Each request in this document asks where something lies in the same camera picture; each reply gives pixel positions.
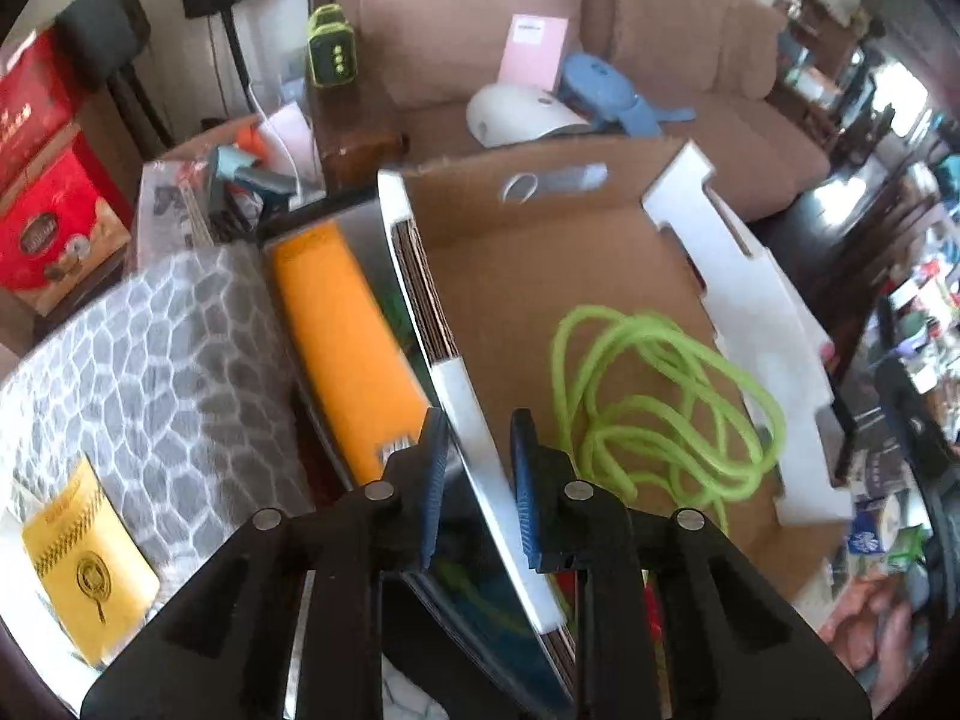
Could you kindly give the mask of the orange book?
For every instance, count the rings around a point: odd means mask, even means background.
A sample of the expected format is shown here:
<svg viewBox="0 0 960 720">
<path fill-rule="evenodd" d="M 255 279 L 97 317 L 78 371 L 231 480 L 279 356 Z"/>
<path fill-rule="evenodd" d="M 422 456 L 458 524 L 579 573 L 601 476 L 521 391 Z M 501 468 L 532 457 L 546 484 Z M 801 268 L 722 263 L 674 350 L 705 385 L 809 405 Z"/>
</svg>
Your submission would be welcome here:
<svg viewBox="0 0 960 720">
<path fill-rule="evenodd" d="M 381 478 L 415 444 L 430 404 L 333 221 L 268 254 L 286 327 L 309 390 L 358 484 Z"/>
</svg>

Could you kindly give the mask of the grey patterned fleece blanket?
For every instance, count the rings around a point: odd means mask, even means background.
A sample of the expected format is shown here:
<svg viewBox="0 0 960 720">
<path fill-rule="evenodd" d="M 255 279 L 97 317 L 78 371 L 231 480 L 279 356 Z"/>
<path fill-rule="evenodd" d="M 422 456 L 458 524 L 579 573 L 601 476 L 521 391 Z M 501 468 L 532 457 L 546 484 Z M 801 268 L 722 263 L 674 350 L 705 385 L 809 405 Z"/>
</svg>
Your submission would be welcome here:
<svg viewBox="0 0 960 720">
<path fill-rule="evenodd" d="M 167 601 L 263 507 L 311 512 L 293 364 L 247 244 L 184 250 L 122 281 L 2 383 L 2 619 L 60 704 L 98 678 L 28 561 L 21 528 L 93 470 Z"/>
</svg>

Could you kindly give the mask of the cardboard box tray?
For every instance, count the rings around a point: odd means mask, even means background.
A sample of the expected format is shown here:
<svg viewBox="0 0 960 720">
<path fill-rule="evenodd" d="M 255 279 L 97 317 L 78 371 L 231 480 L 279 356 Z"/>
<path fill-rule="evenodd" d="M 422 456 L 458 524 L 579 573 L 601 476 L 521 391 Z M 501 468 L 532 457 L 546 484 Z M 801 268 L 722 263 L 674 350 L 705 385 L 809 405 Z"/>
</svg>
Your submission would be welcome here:
<svg viewBox="0 0 960 720">
<path fill-rule="evenodd" d="M 853 516 L 818 432 L 825 333 L 711 177 L 692 142 L 625 137 L 377 176 L 431 385 L 537 632 L 566 616 L 521 543 L 519 408 L 625 504 L 700 509 L 789 601 Z"/>
</svg>

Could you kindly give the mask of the yellow paper envelope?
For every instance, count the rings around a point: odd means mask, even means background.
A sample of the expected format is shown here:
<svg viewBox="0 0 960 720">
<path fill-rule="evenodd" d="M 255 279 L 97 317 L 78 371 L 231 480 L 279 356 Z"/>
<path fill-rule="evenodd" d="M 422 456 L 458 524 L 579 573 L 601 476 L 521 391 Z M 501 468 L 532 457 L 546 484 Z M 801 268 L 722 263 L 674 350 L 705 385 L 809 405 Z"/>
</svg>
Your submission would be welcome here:
<svg viewBox="0 0 960 720">
<path fill-rule="evenodd" d="M 65 488 L 26 522 L 23 543 L 86 663 L 112 660 L 145 624 L 161 582 L 84 455 Z"/>
</svg>

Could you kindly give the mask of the white dome lamp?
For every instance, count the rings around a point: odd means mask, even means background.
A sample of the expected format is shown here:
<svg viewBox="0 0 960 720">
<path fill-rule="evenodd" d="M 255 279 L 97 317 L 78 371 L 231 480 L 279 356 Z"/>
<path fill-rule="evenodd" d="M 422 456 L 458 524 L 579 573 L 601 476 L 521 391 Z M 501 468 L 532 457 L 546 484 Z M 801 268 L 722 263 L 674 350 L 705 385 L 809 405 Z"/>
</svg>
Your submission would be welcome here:
<svg viewBox="0 0 960 720">
<path fill-rule="evenodd" d="M 470 135 L 486 149 L 592 130 L 586 119 L 553 94 L 517 83 L 483 86 L 467 104 L 466 121 Z"/>
</svg>

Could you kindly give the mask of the red chocolate gift box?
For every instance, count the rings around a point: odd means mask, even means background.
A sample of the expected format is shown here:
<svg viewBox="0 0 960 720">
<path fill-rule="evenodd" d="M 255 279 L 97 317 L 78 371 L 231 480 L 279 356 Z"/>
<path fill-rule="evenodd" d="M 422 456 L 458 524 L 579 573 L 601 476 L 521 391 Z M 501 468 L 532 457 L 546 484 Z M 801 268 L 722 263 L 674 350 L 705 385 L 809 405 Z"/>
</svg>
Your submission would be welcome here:
<svg viewBox="0 0 960 720">
<path fill-rule="evenodd" d="M 132 208 L 76 133 L 2 213 L 2 288 L 47 316 L 130 242 Z"/>
</svg>

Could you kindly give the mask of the green portable speaker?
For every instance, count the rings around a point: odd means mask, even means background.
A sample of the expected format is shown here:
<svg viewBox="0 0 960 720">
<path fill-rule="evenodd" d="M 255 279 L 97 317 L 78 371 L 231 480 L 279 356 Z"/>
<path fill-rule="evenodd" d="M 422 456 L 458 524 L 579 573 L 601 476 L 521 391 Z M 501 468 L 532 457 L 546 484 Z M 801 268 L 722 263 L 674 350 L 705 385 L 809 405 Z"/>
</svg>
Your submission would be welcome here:
<svg viewBox="0 0 960 720">
<path fill-rule="evenodd" d="M 358 75 L 356 34 L 339 4 L 322 5 L 308 20 L 308 59 L 313 85 L 348 85 Z"/>
</svg>

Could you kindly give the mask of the brown fabric sofa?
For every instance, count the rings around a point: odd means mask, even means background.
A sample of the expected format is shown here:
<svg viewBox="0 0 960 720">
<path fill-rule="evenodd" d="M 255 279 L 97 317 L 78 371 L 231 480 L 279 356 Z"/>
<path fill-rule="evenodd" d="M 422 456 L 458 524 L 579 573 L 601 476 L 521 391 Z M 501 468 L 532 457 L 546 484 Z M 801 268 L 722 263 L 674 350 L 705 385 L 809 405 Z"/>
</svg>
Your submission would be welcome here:
<svg viewBox="0 0 960 720">
<path fill-rule="evenodd" d="M 386 164 L 421 164 L 477 151 L 477 140 L 467 128 L 466 109 L 480 88 L 465 101 L 397 109 L 366 57 L 359 0 L 309 2 L 313 7 L 339 4 L 358 37 L 358 78 L 309 96 L 327 184 L 335 190 L 363 187 Z M 613 65 L 612 34 L 613 0 L 583 0 L 578 23 L 568 25 L 566 48 Z M 693 122 L 665 124 L 665 132 L 701 148 L 715 170 L 711 184 L 742 218 L 755 221 L 779 213 L 802 192 L 827 179 L 830 166 L 825 149 L 773 106 L 774 86 L 766 98 L 754 101 L 625 76 L 654 106 L 690 107 L 697 113 Z"/>
</svg>

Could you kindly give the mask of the pink booklet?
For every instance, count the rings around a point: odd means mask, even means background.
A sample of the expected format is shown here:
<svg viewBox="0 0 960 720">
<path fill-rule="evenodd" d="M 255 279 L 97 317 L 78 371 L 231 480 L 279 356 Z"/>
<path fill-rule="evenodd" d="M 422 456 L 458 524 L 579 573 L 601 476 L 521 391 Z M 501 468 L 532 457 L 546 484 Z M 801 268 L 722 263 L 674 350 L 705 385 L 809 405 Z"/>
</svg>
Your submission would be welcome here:
<svg viewBox="0 0 960 720">
<path fill-rule="evenodd" d="M 555 91 L 568 25 L 566 18 L 514 15 L 496 81 Z"/>
</svg>

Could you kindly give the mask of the left sofa cushion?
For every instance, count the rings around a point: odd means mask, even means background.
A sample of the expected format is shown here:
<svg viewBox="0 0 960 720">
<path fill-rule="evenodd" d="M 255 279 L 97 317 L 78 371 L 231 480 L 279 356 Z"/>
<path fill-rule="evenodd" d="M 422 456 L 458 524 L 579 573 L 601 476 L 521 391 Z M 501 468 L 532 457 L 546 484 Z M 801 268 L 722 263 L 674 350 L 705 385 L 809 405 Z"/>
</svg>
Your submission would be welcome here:
<svg viewBox="0 0 960 720">
<path fill-rule="evenodd" d="M 496 80 L 516 15 L 565 18 L 583 0 L 359 0 L 366 57 L 397 109 L 465 101 Z"/>
</svg>

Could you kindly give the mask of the sofa cushion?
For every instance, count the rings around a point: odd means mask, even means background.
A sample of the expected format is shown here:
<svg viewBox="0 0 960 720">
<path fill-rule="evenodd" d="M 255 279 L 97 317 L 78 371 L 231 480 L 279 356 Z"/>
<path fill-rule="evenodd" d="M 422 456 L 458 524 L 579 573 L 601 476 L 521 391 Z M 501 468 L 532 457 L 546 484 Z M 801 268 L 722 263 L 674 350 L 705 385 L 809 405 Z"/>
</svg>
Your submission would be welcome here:
<svg viewBox="0 0 960 720">
<path fill-rule="evenodd" d="M 516 15 L 565 18 L 583 0 L 359 0 L 366 57 L 397 109 L 465 101 L 496 80 Z"/>
<path fill-rule="evenodd" d="M 610 60 L 633 80 L 763 99 L 786 18 L 760 0 L 613 0 Z"/>
</svg>

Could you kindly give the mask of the middle sofa cushion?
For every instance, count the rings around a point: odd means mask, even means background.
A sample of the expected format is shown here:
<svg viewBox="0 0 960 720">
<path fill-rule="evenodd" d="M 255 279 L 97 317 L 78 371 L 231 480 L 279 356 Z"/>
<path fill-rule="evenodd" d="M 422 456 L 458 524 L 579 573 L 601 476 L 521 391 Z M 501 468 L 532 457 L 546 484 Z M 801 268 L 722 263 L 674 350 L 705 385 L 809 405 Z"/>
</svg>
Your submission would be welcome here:
<svg viewBox="0 0 960 720">
<path fill-rule="evenodd" d="M 763 99 L 786 18 L 760 0 L 613 0 L 610 60 L 633 80 Z"/>
</svg>

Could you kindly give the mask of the red tea gift bag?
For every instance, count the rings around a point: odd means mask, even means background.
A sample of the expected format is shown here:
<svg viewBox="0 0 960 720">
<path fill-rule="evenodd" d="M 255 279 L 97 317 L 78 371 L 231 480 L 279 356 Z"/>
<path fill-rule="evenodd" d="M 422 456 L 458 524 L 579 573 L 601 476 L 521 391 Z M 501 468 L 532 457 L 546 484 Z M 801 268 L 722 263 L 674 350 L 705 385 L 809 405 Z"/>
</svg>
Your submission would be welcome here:
<svg viewBox="0 0 960 720">
<path fill-rule="evenodd" d="M 82 107 L 85 90 L 57 26 L 2 54 L 2 190 Z"/>
</svg>

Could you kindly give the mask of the left black speaker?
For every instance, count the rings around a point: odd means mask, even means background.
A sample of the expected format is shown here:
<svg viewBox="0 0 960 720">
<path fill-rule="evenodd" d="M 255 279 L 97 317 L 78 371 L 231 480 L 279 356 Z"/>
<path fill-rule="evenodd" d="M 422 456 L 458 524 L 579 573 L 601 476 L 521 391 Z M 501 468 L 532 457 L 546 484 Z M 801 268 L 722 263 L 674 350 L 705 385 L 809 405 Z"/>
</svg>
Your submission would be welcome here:
<svg viewBox="0 0 960 720">
<path fill-rule="evenodd" d="M 89 91 L 132 64 L 151 36 L 140 0 L 73 0 L 53 22 L 80 83 Z"/>
</svg>

